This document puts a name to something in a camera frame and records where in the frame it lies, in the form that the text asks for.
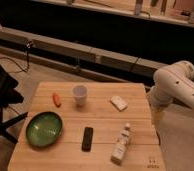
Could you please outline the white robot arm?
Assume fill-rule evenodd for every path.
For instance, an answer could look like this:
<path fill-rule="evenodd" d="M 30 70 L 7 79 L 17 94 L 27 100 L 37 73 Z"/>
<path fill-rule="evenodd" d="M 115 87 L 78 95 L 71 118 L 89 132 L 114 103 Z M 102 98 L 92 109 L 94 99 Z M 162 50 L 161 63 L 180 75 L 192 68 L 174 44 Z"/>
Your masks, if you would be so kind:
<path fill-rule="evenodd" d="M 178 99 L 194 110 L 194 65 L 179 61 L 154 72 L 154 85 L 147 93 L 151 108 L 151 122 L 156 126 L 163 118 L 164 109 Z"/>

